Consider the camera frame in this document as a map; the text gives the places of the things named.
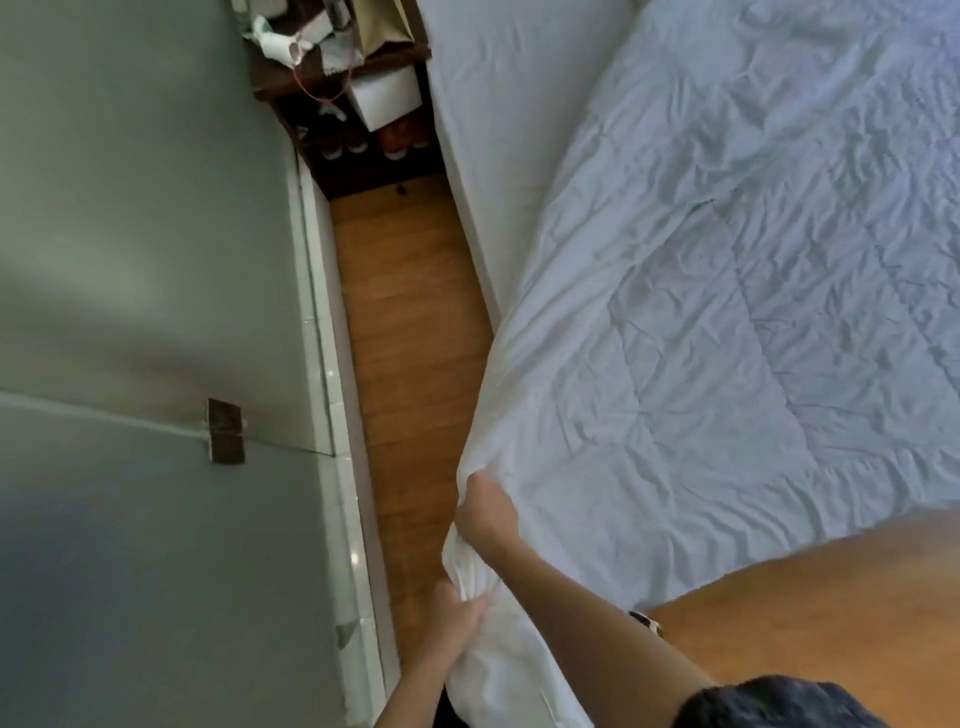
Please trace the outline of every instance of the mattress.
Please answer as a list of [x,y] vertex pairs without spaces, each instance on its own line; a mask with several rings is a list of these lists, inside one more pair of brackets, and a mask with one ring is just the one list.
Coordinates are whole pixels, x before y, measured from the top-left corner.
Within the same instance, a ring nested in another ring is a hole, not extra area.
[[494,326],[634,0],[419,0],[437,131]]
[[[560,164],[458,471],[641,610],[960,503],[960,6],[653,0]],[[589,726],[509,590],[447,689]]]

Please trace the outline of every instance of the hand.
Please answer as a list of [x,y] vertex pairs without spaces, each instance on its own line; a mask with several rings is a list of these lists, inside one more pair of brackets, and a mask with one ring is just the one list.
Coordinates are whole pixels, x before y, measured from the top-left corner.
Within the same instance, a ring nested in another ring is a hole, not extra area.
[[489,608],[488,596],[461,601],[456,588],[448,580],[437,582],[430,610],[430,629],[420,649],[422,659],[436,661],[444,672],[449,671],[473,644]]
[[467,478],[467,497],[457,509],[457,531],[496,570],[496,561],[520,541],[514,502],[500,484],[483,473]]

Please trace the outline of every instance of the bed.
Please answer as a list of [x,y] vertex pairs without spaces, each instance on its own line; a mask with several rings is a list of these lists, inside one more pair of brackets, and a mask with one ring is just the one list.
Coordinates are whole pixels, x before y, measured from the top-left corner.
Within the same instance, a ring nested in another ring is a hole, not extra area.
[[494,327],[636,0],[419,0],[437,132]]
[[[957,48],[952,0],[652,0],[505,295],[460,487],[492,471],[624,609],[960,502]],[[589,725],[455,529],[444,564],[493,595],[458,713]]]

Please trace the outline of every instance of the door hinge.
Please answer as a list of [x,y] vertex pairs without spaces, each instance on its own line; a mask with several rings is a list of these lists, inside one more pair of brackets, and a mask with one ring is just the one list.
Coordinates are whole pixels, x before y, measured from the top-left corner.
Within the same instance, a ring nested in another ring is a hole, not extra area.
[[240,407],[225,401],[207,400],[206,427],[212,462],[217,465],[243,465],[247,462]]

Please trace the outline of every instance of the gray wall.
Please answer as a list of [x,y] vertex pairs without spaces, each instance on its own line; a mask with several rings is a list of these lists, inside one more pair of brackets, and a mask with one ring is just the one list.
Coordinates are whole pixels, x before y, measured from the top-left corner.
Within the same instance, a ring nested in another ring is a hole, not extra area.
[[0,725],[341,726],[314,456],[0,404]]
[[312,445],[281,132],[227,0],[0,22],[0,389]]

